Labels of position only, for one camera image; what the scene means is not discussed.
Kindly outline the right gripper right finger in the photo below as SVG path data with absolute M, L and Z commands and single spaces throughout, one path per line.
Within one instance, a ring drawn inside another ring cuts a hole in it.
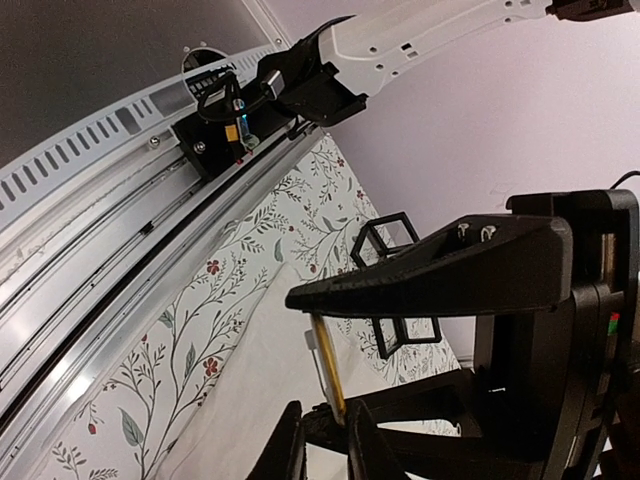
M 348 411 L 348 478 L 409 479 L 362 400 Z

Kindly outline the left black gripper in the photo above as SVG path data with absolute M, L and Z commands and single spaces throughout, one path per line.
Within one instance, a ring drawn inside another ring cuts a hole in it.
M 506 422 L 479 476 L 589 479 L 631 351 L 638 200 L 585 190 L 507 207 L 514 215 L 462 217 L 374 265 L 297 286 L 285 305 L 335 318 L 509 314 L 476 323 L 474 367 Z

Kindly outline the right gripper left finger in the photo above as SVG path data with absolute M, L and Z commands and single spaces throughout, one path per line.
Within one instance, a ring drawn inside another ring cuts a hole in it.
M 305 479 L 305 444 L 302 405 L 294 400 L 286 405 L 247 479 Z

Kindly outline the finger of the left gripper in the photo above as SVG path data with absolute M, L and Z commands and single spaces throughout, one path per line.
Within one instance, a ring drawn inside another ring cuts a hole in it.
M 483 382 L 413 382 L 362 400 L 399 463 L 544 463 L 550 440 L 530 402 Z M 348 454 L 328 405 L 302 418 L 308 443 Z

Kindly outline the white green raglan t-shirt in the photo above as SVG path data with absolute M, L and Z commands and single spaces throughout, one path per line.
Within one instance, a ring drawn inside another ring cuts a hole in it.
M 246 479 L 286 405 L 303 412 L 325 401 L 307 337 L 309 316 L 284 305 L 301 283 L 285 264 L 249 319 L 240 343 L 154 479 Z M 327 320 L 345 396 L 391 386 L 361 347 Z M 346 479 L 346 457 L 308 446 L 309 479 Z

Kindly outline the yellow round brooch brown flowers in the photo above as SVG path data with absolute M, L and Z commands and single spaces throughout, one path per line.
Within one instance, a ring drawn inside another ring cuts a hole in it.
M 322 315 L 310 313 L 311 328 L 305 332 L 307 348 L 311 352 L 320 387 L 334 421 L 346 426 L 346 401 L 339 377 L 339 369 L 330 330 Z

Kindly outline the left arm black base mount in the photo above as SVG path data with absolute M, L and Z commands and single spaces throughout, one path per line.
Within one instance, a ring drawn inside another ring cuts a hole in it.
M 240 85 L 231 69 L 216 76 L 196 95 L 196 112 L 172 125 L 179 146 L 205 181 L 212 181 L 290 125 L 295 116 L 276 104 L 285 87 L 278 70 Z

